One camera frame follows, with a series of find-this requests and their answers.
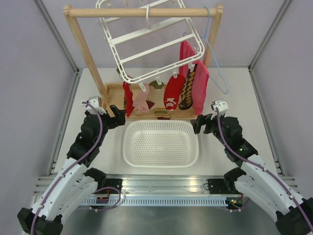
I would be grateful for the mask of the red bear sock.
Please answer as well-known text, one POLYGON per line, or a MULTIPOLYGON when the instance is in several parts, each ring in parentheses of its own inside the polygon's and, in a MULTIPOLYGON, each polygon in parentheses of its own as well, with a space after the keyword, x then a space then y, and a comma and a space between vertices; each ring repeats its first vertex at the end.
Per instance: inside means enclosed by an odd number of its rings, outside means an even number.
POLYGON ((130 85, 126 82, 123 82, 123 90, 124 90, 124 108, 126 111, 126 115, 129 118, 134 110, 133 92, 130 88, 130 85))

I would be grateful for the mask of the pink sock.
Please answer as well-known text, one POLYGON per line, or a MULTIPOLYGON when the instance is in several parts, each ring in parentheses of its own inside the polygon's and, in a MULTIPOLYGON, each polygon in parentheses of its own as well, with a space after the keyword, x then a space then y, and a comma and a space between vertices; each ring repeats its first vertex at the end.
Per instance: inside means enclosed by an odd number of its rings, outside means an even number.
POLYGON ((135 100, 133 101, 133 107, 140 113, 147 113, 149 111, 149 106, 147 104, 147 98, 150 92, 150 87, 148 84, 144 84, 146 91, 139 90, 135 100))

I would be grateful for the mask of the beige striped sock olive toe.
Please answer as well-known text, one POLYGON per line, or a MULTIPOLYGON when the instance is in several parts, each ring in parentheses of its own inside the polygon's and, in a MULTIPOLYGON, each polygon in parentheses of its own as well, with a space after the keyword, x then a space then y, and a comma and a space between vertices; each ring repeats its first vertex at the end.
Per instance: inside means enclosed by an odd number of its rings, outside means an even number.
POLYGON ((160 119, 160 120, 170 120, 170 116, 165 108, 164 105, 164 83, 161 82, 160 84, 158 84, 158 82, 152 81, 149 83, 149 94, 147 97, 147 104, 149 109, 151 109, 156 118, 160 119))

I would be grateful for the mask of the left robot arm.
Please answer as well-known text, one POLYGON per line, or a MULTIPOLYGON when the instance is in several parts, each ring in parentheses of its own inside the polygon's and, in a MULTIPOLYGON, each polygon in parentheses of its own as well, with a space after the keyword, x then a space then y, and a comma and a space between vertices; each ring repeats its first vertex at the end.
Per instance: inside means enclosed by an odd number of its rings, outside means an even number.
POLYGON ((81 131, 70 147, 61 171, 31 208, 21 208, 17 218, 22 230, 29 235, 59 235, 71 214, 91 194, 107 193, 116 187, 107 184, 106 174, 91 167, 100 152, 100 146, 110 129, 125 124, 125 110, 111 105, 114 116, 106 110, 97 110, 84 101, 89 110, 81 131))

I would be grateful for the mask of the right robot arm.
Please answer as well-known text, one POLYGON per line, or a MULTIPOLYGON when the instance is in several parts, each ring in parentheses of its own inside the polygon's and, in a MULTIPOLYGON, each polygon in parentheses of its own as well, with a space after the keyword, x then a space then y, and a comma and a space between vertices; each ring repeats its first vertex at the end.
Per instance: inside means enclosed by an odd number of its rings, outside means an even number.
POLYGON ((282 235, 308 235, 313 231, 313 199, 305 199, 271 171, 258 151, 243 138, 236 117, 200 115, 191 120, 194 133, 204 127, 223 146, 236 168, 224 175, 227 192, 239 192, 262 208, 282 235))

